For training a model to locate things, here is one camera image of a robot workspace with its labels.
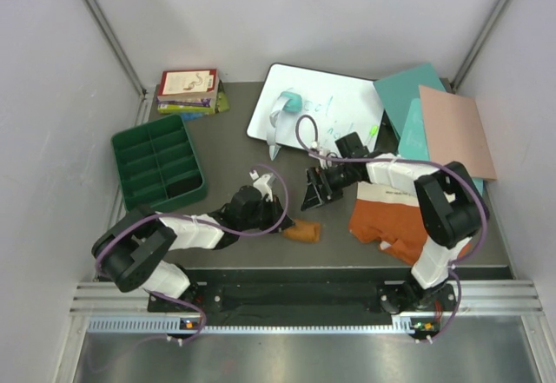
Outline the mustard brown underwear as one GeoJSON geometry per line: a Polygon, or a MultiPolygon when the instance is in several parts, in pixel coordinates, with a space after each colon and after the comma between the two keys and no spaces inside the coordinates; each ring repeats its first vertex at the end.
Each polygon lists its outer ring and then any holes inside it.
{"type": "Polygon", "coordinates": [[[315,221],[295,220],[294,225],[282,231],[281,235],[292,241],[316,243],[321,238],[321,224],[315,221]]]}

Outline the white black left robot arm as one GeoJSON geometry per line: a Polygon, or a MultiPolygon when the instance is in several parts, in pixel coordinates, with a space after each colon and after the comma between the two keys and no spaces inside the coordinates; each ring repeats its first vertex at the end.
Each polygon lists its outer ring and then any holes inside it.
{"type": "Polygon", "coordinates": [[[221,208],[190,217],[157,213],[141,205],[93,245],[98,271],[127,293],[138,288],[162,294],[178,310],[196,303],[195,285],[185,270],[164,260],[183,249],[220,250],[242,236],[283,233],[295,226],[276,195],[243,186],[221,208]]]}

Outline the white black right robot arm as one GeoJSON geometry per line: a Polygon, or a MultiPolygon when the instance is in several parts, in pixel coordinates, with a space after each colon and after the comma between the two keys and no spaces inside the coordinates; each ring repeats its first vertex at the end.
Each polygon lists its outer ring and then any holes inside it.
{"type": "Polygon", "coordinates": [[[321,165],[307,171],[303,208],[336,201],[355,185],[349,232],[362,243],[378,241],[383,252],[411,267],[407,281],[383,299],[397,310],[428,308],[470,240],[486,232],[489,213],[480,192],[460,162],[442,166],[371,152],[355,133],[336,147],[339,156],[315,144],[307,148],[321,165]]]}

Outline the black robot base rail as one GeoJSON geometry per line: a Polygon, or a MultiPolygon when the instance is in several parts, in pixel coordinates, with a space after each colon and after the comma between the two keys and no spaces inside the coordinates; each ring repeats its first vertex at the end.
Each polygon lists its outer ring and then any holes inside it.
{"type": "Polygon", "coordinates": [[[435,319],[455,307],[447,283],[420,291],[406,267],[190,269],[186,299],[210,326],[389,325],[396,314],[435,319]]]}

